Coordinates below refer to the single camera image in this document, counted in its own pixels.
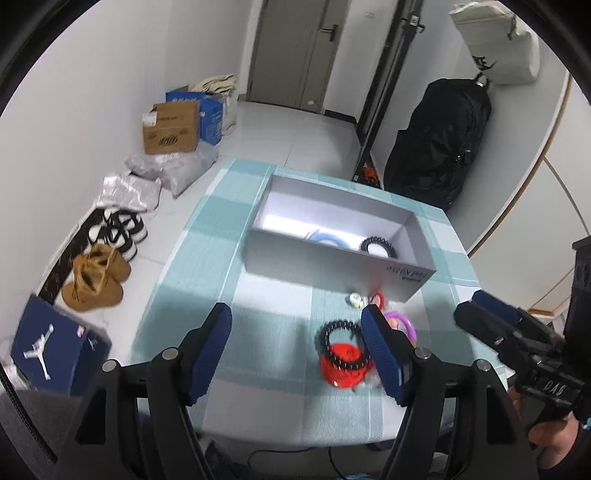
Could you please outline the right hand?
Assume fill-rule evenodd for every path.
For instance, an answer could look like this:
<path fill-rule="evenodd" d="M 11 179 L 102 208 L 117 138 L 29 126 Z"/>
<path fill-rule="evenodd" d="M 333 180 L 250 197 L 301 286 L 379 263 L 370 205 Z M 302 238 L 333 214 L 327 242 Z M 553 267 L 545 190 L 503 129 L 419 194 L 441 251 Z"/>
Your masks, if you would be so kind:
<path fill-rule="evenodd" d="M 541 448 L 537 460 L 541 479 L 584 479 L 590 475 L 590 431 L 573 414 L 533 426 L 528 439 Z"/>

